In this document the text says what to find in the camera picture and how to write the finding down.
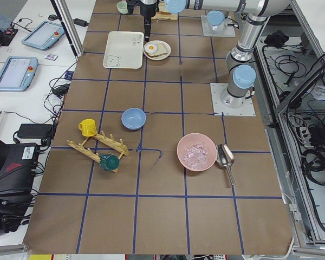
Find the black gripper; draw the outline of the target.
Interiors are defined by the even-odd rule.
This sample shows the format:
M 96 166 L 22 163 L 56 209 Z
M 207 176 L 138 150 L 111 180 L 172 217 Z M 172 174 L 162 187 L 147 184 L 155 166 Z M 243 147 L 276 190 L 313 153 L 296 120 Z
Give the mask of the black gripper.
M 134 7 L 138 6 L 140 8 L 140 15 L 144 19 L 144 37 L 145 41 L 150 41 L 151 35 L 151 18 L 156 15 L 158 9 L 158 0 L 126 0 L 128 14 L 133 14 Z

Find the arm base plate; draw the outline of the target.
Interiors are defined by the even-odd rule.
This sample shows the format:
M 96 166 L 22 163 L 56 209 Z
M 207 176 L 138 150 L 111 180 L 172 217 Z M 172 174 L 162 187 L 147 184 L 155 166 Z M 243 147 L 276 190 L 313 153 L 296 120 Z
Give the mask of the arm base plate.
M 203 36 L 208 37 L 230 37 L 234 38 L 236 36 L 235 29 L 230 23 L 228 19 L 225 19 L 220 25 L 211 25 L 208 22 L 207 16 L 201 16 L 201 24 L 203 30 Z
M 228 93 L 227 83 L 211 83 L 210 89 L 214 115 L 256 116 L 249 90 L 244 97 L 237 98 Z

